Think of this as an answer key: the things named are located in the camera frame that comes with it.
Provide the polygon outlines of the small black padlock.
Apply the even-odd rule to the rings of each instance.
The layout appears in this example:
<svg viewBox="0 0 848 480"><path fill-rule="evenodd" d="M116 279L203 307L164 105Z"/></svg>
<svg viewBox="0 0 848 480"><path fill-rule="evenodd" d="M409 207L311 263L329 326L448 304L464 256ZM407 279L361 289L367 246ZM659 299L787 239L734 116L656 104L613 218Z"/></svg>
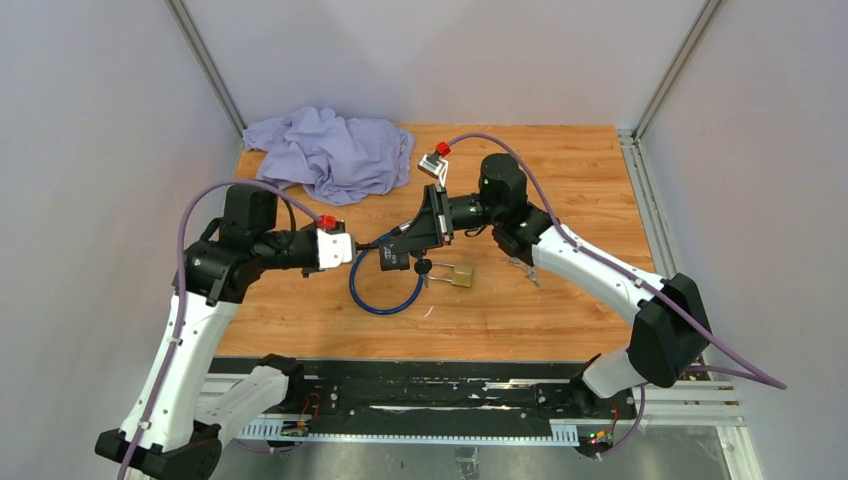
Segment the small black padlock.
<svg viewBox="0 0 848 480"><path fill-rule="evenodd" d="M401 271L411 268L410 255L408 253L398 253L395 249L394 242L391 240L383 240L368 244L354 260L355 265L359 265L365 256L374 252L379 260L381 271Z"/></svg>

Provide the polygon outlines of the black head key pair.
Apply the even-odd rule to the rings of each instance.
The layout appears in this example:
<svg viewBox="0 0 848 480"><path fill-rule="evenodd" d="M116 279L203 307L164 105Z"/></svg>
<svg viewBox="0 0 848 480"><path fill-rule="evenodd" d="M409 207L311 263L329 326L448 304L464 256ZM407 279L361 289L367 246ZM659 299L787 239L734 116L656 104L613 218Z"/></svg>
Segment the black head key pair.
<svg viewBox="0 0 848 480"><path fill-rule="evenodd" d="M414 271L419 276L419 283L422 288L427 288L429 286L429 274L432 268L433 264L430 259L424 257L416 259L414 263Z"/></svg>

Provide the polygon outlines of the blue cable lock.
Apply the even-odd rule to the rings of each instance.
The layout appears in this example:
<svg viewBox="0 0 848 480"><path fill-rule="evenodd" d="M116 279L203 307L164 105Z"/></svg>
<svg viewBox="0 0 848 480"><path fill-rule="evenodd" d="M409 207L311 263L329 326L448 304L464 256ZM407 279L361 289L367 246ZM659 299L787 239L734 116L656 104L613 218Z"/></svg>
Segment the blue cable lock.
<svg viewBox="0 0 848 480"><path fill-rule="evenodd" d="M377 247L384 240L393 239L401 234L402 227L393 227L390 231L374 240L358 245L348 275L348 293L353 303L362 311L377 316L392 316L405 312L412 307L424 290L425 281L417 277L412 284L398 286L392 281L371 281L366 284L365 293L360 290L361 267L367 257L377 252Z"/></svg>

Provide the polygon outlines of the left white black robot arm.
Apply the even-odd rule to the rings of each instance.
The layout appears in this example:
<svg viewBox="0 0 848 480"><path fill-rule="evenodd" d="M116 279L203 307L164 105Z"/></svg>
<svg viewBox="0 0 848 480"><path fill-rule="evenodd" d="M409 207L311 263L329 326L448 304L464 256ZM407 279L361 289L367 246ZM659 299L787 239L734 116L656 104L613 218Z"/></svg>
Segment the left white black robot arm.
<svg viewBox="0 0 848 480"><path fill-rule="evenodd" d="M304 367L280 355L210 401L200 398L218 344L250 286L269 270L306 275L350 263L356 252L344 224L312 214L290 232L276 226L289 195L265 182L233 179L223 213L193 243L177 242L174 292L165 331L136 403L122 424L101 433L97 455L118 464L120 478L207 479L224 448L275 407L298 411L307 398Z"/></svg>

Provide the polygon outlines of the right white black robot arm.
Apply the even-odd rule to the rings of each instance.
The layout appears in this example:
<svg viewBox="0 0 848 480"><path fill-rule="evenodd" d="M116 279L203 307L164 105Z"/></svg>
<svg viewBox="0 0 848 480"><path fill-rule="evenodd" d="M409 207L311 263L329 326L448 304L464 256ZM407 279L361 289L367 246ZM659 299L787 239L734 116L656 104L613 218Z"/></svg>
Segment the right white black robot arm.
<svg viewBox="0 0 848 480"><path fill-rule="evenodd" d="M527 176L508 154L483 159L478 187L449 197L441 185L426 186L409 225L379 241L380 267L424 275L428 251L457 231L489 226L508 257L571 281L630 321L629 344L589 360L578 375L571 400L580 414L597 416L613 395L641 384L672 387L708 346L710 325L693 279L643 271L576 237L529 201Z"/></svg>

